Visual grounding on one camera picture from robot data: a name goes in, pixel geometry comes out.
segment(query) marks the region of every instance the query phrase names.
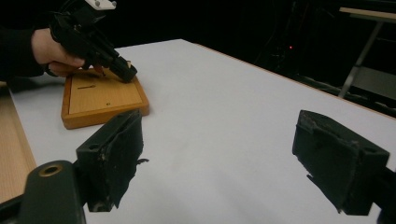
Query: person's hand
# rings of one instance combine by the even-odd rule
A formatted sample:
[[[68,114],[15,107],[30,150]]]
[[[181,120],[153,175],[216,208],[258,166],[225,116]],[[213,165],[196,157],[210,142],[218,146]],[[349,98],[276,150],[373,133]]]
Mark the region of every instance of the person's hand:
[[[51,73],[58,77],[69,76],[85,63],[85,60],[68,53],[60,43],[54,41],[48,28],[34,31],[32,50],[37,63],[48,64]],[[93,68],[103,72],[100,65]]]

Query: wooden tray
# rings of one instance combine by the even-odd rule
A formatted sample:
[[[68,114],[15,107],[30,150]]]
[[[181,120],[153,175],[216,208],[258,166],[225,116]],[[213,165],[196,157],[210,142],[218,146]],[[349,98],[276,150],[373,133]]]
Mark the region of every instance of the wooden tray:
[[[62,121],[66,129],[103,124],[115,115],[140,109],[149,114],[149,100],[137,79],[124,83],[110,70],[103,74],[80,69],[64,84]]]

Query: wooden box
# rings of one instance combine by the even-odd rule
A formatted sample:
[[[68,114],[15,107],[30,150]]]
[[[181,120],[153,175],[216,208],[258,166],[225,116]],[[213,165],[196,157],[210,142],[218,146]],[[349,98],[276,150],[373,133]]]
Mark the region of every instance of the wooden box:
[[[140,109],[149,114],[149,100],[137,79],[124,83],[109,69],[104,73],[80,69],[64,84],[62,121],[66,129],[103,124],[115,115]]]

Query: black device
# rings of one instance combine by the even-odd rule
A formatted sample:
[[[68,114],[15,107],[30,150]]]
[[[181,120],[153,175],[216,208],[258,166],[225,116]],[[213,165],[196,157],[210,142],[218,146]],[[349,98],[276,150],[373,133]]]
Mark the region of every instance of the black device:
[[[324,115],[301,110],[293,155],[339,213],[368,216],[381,208],[378,224],[396,223],[396,173],[389,153]]]
[[[68,0],[59,12],[53,13],[49,28],[55,41],[85,59],[83,69],[99,64],[109,68],[122,81],[130,82],[137,73],[136,68],[114,50],[113,44],[95,25],[115,6],[115,2],[107,0]]]
[[[135,175],[143,152],[138,109],[113,117],[77,148],[78,159],[51,161],[27,177],[24,193],[0,203],[1,224],[85,224],[90,212],[110,212]]]

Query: white tabletop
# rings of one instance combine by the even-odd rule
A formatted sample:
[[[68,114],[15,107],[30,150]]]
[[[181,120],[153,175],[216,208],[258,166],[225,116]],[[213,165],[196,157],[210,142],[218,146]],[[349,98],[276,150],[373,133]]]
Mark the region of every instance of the white tabletop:
[[[87,223],[370,223],[338,214],[292,155],[300,110],[337,120],[391,153],[396,120],[248,63],[177,39],[118,49],[137,68],[150,103],[149,159],[110,213]],[[12,97],[37,165],[76,160],[100,125],[66,130],[64,79],[34,77]]]

